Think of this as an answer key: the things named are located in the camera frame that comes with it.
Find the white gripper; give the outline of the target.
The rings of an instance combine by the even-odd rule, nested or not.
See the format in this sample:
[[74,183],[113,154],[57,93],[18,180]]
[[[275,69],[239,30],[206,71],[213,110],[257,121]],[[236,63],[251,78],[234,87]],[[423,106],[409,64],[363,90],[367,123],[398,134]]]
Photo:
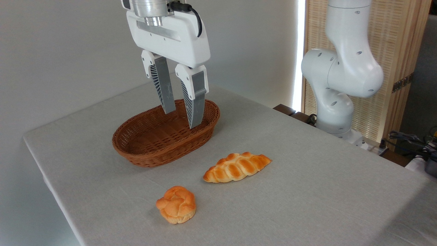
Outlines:
[[162,26],[146,25],[133,11],[127,11],[126,17],[135,44],[144,49],[141,57],[145,73],[153,80],[165,114],[176,109],[166,58],[180,63],[175,71],[181,80],[189,126],[195,128],[202,122],[205,94],[209,93],[203,65],[211,57],[206,30],[197,37],[198,20],[192,13],[164,16]]

